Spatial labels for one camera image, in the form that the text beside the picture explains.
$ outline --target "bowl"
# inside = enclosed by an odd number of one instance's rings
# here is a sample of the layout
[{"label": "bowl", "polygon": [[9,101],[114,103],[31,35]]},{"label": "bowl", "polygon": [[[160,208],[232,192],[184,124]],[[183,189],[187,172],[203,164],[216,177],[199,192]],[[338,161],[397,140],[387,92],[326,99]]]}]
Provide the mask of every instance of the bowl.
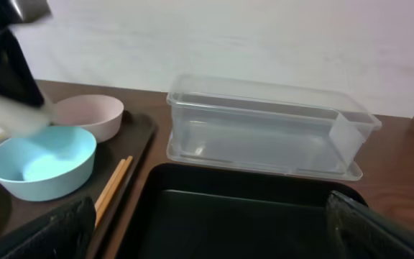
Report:
[{"label": "bowl", "polygon": [[26,201],[47,201],[79,188],[92,174],[95,137],[80,127],[53,126],[0,144],[0,184]]},{"label": "bowl", "polygon": [[122,102],[111,96],[80,95],[55,105],[54,123],[79,126],[95,136],[97,142],[111,139],[121,127]]}]

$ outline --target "wooden chopsticks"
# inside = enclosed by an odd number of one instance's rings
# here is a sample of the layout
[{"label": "wooden chopsticks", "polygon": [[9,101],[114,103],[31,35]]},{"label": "wooden chopsticks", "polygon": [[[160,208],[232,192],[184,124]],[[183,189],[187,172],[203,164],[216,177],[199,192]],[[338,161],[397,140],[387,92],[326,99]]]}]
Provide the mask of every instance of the wooden chopsticks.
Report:
[{"label": "wooden chopsticks", "polygon": [[126,160],[121,159],[121,161],[119,161],[118,166],[111,175],[110,179],[108,180],[108,183],[106,183],[105,188],[101,192],[97,202],[95,203],[95,227],[97,227],[98,224],[100,224],[100,221],[103,215],[105,214],[106,208],[108,208],[109,202],[113,198],[114,193],[116,192],[122,179],[124,179],[124,175],[126,174],[127,168],[129,167],[131,162],[132,156],[129,156]]}]

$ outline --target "brown tray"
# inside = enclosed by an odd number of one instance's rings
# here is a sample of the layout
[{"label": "brown tray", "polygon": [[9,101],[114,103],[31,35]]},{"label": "brown tray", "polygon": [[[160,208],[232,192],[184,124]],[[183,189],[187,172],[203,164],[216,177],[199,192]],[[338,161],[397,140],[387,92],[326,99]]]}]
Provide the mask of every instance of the brown tray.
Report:
[{"label": "brown tray", "polygon": [[118,134],[97,145],[91,177],[78,190],[62,198],[41,202],[22,201],[12,196],[0,184],[0,237],[72,199],[89,195],[96,201],[119,161],[131,155],[133,157],[132,164],[129,166],[122,184],[116,190],[115,196],[91,241],[90,250],[93,250],[91,252],[95,254],[102,245],[102,240],[108,226],[112,223],[120,202],[125,200],[123,196],[132,184],[134,172],[138,169],[146,149],[150,146],[155,131],[156,125],[147,115],[131,115],[129,112],[124,112],[122,126]]}]

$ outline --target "wooden table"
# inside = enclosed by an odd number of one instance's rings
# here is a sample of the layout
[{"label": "wooden table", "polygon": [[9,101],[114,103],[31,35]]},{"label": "wooden table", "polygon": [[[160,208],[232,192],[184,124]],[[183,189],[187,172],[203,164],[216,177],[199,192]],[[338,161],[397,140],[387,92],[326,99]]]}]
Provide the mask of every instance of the wooden table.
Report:
[{"label": "wooden table", "polygon": [[[39,81],[39,86],[53,101],[78,94],[115,96],[124,102],[126,109],[144,112],[158,125],[152,147],[104,251],[104,258],[112,258],[124,236],[148,173],[156,165],[170,162],[165,154],[172,129],[166,93],[49,81]],[[344,183],[356,189],[371,209],[414,231],[414,121],[389,116],[378,116],[378,119],[383,123],[382,129],[372,133],[355,159],[364,177],[357,182]]]}]

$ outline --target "pink bowl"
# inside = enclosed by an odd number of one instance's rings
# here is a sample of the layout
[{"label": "pink bowl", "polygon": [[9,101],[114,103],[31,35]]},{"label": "pink bowl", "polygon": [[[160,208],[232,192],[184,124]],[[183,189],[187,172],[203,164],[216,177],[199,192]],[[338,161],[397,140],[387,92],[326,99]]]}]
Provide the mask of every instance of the pink bowl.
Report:
[{"label": "pink bowl", "polygon": [[123,111],[124,105],[114,97],[80,95],[56,103],[53,120],[58,125],[82,127],[103,142],[119,131]]}]

